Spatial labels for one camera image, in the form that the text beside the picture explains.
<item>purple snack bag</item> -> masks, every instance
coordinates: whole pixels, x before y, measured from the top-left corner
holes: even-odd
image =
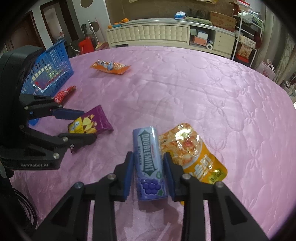
[[[101,105],[96,106],[68,125],[69,133],[100,134],[104,131],[113,131]]]

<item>quilted fabric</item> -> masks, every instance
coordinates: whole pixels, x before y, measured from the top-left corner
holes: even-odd
[[[107,32],[110,42],[122,42],[145,39],[169,39],[187,42],[188,28],[169,25],[144,25],[126,28],[114,28]]]
[[[90,69],[98,59],[131,68],[124,75]],[[59,170],[15,172],[13,186],[35,205],[39,223],[75,182],[95,182],[122,163],[133,129],[153,125],[163,133],[188,122],[226,166],[225,184],[265,233],[272,237],[283,224],[296,200],[296,110],[277,84],[239,63],[181,48],[122,47],[70,61],[75,73],[63,88],[77,88],[65,107],[100,104],[114,131],[68,151]],[[46,117],[36,129],[57,135],[68,123]],[[183,207],[170,198],[138,202],[133,187],[115,211],[119,241],[180,240]]]

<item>red snack bag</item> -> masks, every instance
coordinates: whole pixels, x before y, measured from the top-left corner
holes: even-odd
[[[61,104],[63,102],[63,100],[66,101],[66,99],[70,96],[69,94],[72,93],[74,90],[76,90],[76,86],[71,86],[68,89],[64,90],[64,91],[60,91],[59,93],[57,93],[57,95],[54,97],[54,101],[58,104]]]
[[[116,63],[113,61],[106,62],[102,60],[98,60],[91,66],[91,68],[93,69],[98,69],[100,71],[111,74],[123,74],[125,71],[129,69],[129,67],[130,65]]]

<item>blue plastic basket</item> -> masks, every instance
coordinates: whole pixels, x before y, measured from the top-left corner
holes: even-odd
[[[42,53],[22,86],[22,94],[44,95],[54,97],[63,84],[73,75],[64,39],[55,43]],[[30,120],[36,125],[38,119]]]

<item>plastic bag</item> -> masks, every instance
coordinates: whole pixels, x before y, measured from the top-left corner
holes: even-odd
[[[227,169],[207,149],[199,134],[188,123],[182,123],[159,136],[162,153],[169,152],[173,162],[199,181],[214,184],[222,181]]]
[[[276,76],[274,72],[274,67],[269,59],[267,60],[267,63],[261,62],[255,70],[271,80],[273,80]]]
[[[129,69],[129,67],[130,65],[116,63],[113,61],[106,62],[102,60],[98,60],[91,66],[91,68],[98,69],[100,71],[111,74],[123,74],[125,71]]]

